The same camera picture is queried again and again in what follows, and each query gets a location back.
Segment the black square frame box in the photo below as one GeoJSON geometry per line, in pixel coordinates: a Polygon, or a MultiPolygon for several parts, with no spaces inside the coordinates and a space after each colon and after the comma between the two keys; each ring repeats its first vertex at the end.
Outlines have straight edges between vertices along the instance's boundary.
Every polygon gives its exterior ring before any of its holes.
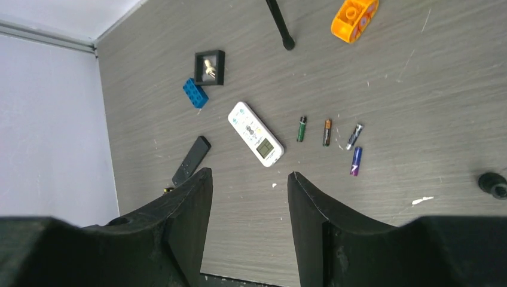
{"type": "Polygon", "coordinates": [[[198,86],[223,86],[225,52],[210,50],[194,54],[194,83],[198,86]]]}

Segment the black tripod stand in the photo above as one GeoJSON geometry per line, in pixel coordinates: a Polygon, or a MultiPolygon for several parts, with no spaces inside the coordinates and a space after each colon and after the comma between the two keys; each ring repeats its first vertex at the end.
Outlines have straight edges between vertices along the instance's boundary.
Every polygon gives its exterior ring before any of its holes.
{"type": "Polygon", "coordinates": [[[287,51],[291,51],[295,47],[295,41],[291,37],[288,28],[286,26],[285,20],[283,18],[282,12],[279,8],[279,5],[276,0],[266,0],[268,8],[273,16],[274,22],[279,30],[280,36],[282,38],[283,46],[287,51]]]}

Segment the silver black AAA battery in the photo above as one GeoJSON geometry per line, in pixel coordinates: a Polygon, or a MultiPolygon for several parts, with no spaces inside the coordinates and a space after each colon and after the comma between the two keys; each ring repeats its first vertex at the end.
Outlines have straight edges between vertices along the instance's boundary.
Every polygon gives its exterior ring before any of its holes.
{"type": "Polygon", "coordinates": [[[351,150],[351,148],[355,145],[355,143],[356,143],[361,131],[363,131],[363,129],[364,129],[364,125],[357,123],[354,131],[352,132],[351,136],[349,137],[349,140],[347,141],[346,150],[351,150]]]}

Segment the purple blue AAA battery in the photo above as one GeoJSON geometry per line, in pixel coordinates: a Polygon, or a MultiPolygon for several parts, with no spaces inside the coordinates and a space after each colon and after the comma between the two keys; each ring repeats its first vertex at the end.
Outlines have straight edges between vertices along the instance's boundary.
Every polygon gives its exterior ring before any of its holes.
{"type": "Polygon", "coordinates": [[[363,151],[363,149],[359,146],[357,146],[354,150],[351,169],[350,169],[350,175],[352,175],[352,176],[358,176],[358,174],[359,174],[359,169],[360,169],[360,165],[361,165],[361,158],[362,158],[362,151],[363,151]]]}

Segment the green AAA battery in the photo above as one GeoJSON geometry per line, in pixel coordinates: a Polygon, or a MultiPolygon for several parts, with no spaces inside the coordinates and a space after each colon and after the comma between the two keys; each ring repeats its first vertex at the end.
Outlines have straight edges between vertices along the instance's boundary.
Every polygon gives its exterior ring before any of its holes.
{"type": "Polygon", "coordinates": [[[300,126],[299,126],[298,134],[297,134],[297,142],[304,141],[304,136],[305,136],[305,132],[306,132],[306,124],[307,124],[307,117],[302,116],[300,118],[300,126]]]}

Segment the blue toy brick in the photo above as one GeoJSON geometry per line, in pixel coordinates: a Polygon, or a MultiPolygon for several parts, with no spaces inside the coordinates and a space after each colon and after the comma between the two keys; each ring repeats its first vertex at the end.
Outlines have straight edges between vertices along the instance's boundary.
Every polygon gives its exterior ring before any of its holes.
{"type": "Polygon", "coordinates": [[[182,89],[196,109],[202,109],[209,100],[204,90],[195,84],[193,78],[187,79],[182,89]]]}

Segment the black round cap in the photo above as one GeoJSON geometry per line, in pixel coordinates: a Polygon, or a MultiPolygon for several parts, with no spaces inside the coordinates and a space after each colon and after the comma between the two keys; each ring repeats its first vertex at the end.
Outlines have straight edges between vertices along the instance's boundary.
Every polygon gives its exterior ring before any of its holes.
{"type": "Polygon", "coordinates": [[[499,200],[506,200],[506,178],[494,172],[487,172],[478,178],[479,188],[499,200]]]}

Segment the white remote control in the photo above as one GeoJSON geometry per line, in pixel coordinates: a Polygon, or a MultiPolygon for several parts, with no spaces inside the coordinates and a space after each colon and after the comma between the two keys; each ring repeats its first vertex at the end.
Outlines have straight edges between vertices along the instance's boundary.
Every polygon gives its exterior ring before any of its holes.
{"type": "Polygon", "coordinates": [[[285,153],[282,144],[245,102],[237,102],[228,121],[264,167],[271,167],[285,153]]]}

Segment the orange toy brick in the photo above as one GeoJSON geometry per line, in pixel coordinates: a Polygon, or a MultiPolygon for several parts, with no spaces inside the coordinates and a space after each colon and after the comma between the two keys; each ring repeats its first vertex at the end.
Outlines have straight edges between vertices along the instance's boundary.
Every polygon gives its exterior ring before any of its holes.
{"type": "Polygon", "coordinates": [[[354,43],[377,12],[378,0],[345,0],[331,23],[331,33],[348,44],[354,43]]]}

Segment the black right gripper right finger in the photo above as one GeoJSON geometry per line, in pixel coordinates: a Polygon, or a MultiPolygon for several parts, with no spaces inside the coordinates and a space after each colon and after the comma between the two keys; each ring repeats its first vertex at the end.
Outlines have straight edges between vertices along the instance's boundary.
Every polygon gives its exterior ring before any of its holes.
{"type": "Polygon", "coordinates": [[[288,204],[301,286],[505,286],[506,218],[423,216],[401,227],[325,194],[299,172],[288,204]]]}

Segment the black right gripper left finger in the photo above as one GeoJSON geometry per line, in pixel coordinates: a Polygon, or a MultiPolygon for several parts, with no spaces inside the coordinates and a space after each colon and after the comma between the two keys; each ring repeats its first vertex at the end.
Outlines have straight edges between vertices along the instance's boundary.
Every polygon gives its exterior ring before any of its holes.
{"type": "Polygon", "coordinates": [[[212,204],[204,168],[104,226],[1,218],[2,286],[198,286],[212,204]]]}

